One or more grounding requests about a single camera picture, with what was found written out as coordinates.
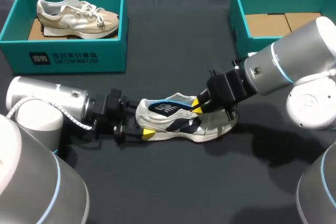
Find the cardboard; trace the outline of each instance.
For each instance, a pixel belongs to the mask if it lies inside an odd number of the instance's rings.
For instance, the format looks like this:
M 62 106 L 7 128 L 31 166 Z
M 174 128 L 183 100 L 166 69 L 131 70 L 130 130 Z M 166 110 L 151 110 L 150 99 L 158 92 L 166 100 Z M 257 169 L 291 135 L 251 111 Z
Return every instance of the cardboard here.
M 252 37 L 284 36 L 290 33 L 284 14 L 245 15 Z
M 41 29 L 41 23 L 38 18 L 34 19 L 33 26 L 31 27 L 30 34 L 28 40 L 55 40 L 55 39 L 79 39 L 76 37 L 44 37 Z M 118 34 L 110 37 L 110 38 L 118 38 Z
M 317 19 L 320 13 L 285 13 L 288 25 L 291 31 L 304 26 L 305 24 Z

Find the white sneaker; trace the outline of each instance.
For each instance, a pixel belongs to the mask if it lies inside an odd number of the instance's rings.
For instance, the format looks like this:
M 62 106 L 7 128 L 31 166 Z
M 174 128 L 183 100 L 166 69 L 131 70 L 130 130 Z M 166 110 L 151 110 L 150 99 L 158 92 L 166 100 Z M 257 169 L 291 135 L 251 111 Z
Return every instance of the white sneaker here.
M 196 97 L 176 93 L 164 100 L 142 99 L 135 118 L 140 127 L 155 131 L 147 140 L 166 140 L 186 137 L 194 142 L 205 142 L 224 135 L 237 123 L 229 120 L 226 112 L 199 114 L 191 111 Z
M 109 37 L 119 27 L 119 16 L 85 1 L 37 2 L 37 16 L 44 36 Z

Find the robotic arm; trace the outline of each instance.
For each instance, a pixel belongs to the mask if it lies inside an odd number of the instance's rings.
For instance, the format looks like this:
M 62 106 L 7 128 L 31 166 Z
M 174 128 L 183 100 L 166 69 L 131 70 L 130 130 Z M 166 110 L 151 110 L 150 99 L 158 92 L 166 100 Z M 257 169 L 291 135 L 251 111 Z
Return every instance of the robotic arm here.
M 205 111 L 210 104 L 219 106 L 232 117 L 242 100 L 293 84 L 287 111 L 296 125 L 314 130 L 336 126 L 336 26 L 328 18 L 319 17 L 233 64 L 226 74 L 212 72 L 197 106 Z
M 234 60 L 233 65 L 233 70 L 225 74 L 212 71 L 206 90 L 197 96 L 192 110 L 224 108 L 233 119 L 239 102 L 292 84 L 287 111 L 295 124 L 315 130 L 336 127 L 336 26 L 326 17 L 317 18 L 243 61 Z M 43 97 L 83 129 L 93 129 L 96 134 L 114 133 L 118 143 L 124 142 L 126 135 L 141 141 L 145 134 L 136 126 L 125 127 L 136 125 L 127 111 L 136 109 L 138 102 L 128 100 L 120 90 L 91 97 L 85 90 L 17 77 L 6 98 L 12 115 L 28 95 Z M 297 206 L 305 224 L 336 223 L 335 170 L 333 144 L 299 182 Z

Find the black table surface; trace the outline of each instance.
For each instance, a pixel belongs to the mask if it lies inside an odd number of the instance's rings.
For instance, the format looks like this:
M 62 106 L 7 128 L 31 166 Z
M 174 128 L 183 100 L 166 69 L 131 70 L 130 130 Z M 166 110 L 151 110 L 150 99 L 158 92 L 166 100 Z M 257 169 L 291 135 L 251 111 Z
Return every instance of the black table surface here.
M 197 95 L 209 69 L 232 67 L 225 6 L 130 8 L 129 17 L 125 73 L 30 77 L 91 94 L 113 87 L 130 99 L 161 99 Z M 6 114 L 13 76 L 2 55 L 0 68 L 0 112 Z M 64 135 L 63 158 L 89 189 L 88 224 L 301 223 L 297 183 L 335 136 L 293 126 L 286 114 L 289 91 L 242 102 L 235 128 L 204 144 L 176 138 L 117 146 L 110 136 Z

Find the white cable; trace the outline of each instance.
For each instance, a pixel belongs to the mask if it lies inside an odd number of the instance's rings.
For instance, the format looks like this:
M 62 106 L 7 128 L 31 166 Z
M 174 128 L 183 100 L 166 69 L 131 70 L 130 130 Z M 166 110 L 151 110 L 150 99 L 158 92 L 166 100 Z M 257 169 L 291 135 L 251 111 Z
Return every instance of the white cable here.
M 88 126 L 88 125 L 85 125 L 85 124 L 82 124 L 81 122 L 79 122 L 77 119 L 75 119 L 72 115 L 70 115 L 65 109 L 62 108 L 61 105 L 59 105 L 58 103 L 54 102 L 54 101 L 49 101 L 49 100 L 45 100 L 45 99 L 42 99 L 42 98 L 38 98 L 38 97 L 25 97 L 25 98 L 22 98 L 20 101 L 18 101 L 13 107 L 12 109 L 9 111 L 9 113 L 7 114 L 7 118 L 12 118 L 12 116 L 14 115 L 14 113 L 19 109 L 19 107 L 24 104 L 25 102 L 27 101 L 30 101 L 30 100 L 41 100 L 51 106 L 53 106 L 55 109 L 59 110 L 60 112 L 62 112 L 63 115 L 65 115 L 68 119 L 70 119 L 70 121 L 72 121 L 75 125 L 81 127 L 82 129 L 84 130 L 87 130 L 87 131 L 90 131 L 92 130 L 92 127 L 91 126 Z
M 323 77 L 328 77 L 328 76 L 335 76 L 336 75 L 336 70 L 335 69 L 330 69 L 328 71 L 322 72 L 322 73 L 316 73 L 316 74 L 311 74 L 309 76 L 305 76 L 298 81 L 294 83 L 294 86 L 298 86 L 310 81 L 315 81 L 317 79 L 323 78 Z

